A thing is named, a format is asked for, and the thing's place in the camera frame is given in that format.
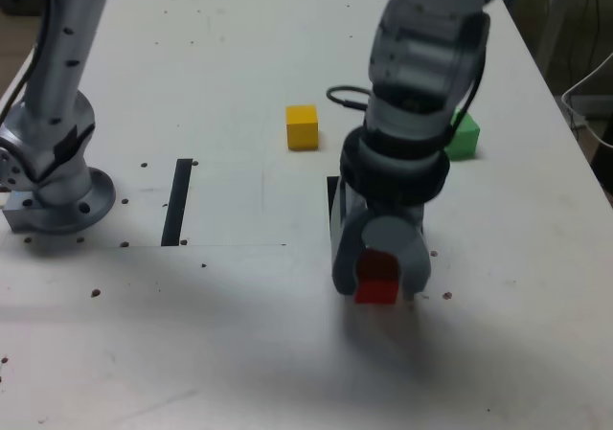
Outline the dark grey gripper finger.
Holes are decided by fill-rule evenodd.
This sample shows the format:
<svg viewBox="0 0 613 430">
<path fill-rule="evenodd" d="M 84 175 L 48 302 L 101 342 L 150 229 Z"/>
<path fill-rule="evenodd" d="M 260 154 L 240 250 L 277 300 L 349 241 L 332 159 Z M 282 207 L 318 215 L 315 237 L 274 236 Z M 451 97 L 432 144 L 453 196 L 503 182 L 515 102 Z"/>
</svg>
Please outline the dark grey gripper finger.
<svg viewBox="0 0 613 430">
<path fill-rule="evenodd" d="M 357 288 L 356 265 L 365 248 L 362 231 L 370 219 L 365 199 L 341 176 L 331 178 L 331 276 L 341 295 Z"/>
</svg>

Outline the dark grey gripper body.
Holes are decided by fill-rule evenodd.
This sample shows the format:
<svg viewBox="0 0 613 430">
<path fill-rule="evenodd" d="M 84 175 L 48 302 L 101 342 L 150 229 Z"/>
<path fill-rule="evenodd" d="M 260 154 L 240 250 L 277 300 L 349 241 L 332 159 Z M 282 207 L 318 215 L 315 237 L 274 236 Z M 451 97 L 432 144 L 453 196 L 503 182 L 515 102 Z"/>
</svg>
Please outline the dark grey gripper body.
<svg viewBox="0 0 613 430">
<path fill-rule="evenodd" d="M 422 233 L 424 206 L 399 206 L 382 202 L 370 202 L 368 210 L 373 214 L 365 226 L 367 233 Z"/>
</svg>

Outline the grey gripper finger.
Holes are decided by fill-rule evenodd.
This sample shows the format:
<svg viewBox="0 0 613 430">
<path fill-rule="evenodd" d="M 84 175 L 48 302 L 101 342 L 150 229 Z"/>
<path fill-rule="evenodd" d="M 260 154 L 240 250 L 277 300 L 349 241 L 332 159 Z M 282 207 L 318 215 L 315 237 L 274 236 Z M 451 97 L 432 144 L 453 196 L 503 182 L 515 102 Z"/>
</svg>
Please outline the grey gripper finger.
<svg viewBox="0 0 613 430">
<path fill-rule="evenodd" d="M 431 274 L 429 250 L 422 233 L 362 231 L 361 300 L 406 302 L 421 293 Z"/>
</svg>

